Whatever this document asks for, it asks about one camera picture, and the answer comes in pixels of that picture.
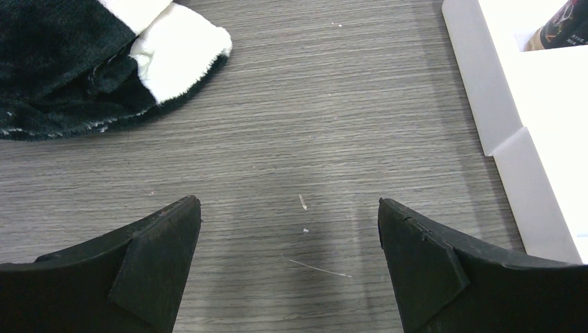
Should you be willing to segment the small dark bottle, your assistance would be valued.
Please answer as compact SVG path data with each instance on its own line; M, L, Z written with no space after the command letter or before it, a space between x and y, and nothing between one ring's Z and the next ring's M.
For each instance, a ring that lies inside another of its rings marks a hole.
M524 51L587 45L587 0L568 0L534 32Z

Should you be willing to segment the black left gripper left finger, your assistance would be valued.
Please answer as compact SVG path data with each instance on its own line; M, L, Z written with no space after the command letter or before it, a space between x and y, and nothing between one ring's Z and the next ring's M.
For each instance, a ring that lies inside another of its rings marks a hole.
M201 226L180 200L31 263L1 265L2 332L172 332Z

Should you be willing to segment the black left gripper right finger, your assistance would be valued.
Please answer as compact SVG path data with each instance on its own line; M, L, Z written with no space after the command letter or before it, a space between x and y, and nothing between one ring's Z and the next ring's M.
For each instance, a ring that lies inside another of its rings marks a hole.
M586 332L587 266L507 250L379 201L405 332Z

